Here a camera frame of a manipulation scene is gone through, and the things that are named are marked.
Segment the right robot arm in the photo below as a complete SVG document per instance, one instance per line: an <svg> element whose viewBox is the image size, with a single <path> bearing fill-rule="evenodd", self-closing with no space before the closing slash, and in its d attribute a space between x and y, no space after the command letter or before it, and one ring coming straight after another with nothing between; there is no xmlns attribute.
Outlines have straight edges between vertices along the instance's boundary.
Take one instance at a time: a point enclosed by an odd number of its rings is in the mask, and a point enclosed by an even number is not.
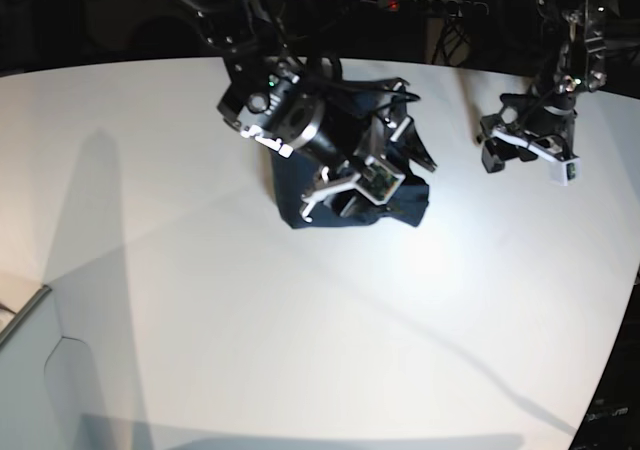
<svg viewBox="0 0 640 450"><path fill-rule="evenodd" d="M267 0L179 0L218 51L229 86L223 121L271 154L274 201L293 229L421 223L434 171L400 78L353 81L341 60L317 50L300 59Z"/></svg>

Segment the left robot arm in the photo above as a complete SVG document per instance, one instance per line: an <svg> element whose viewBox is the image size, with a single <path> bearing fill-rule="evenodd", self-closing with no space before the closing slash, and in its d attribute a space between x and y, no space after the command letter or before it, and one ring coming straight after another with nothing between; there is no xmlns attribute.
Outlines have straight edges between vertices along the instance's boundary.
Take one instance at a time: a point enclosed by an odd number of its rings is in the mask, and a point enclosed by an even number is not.
<svg viewBox="0 0 640 450"><path fill-rule="evenodd" d="M504 93L499 112L480 119L481 160L487 173L517 159L549 164L551 178L567 186L581 175L574 152L576 103L607 81L607 0L537 0L550 26L542 68L526 92Z"/></svg>

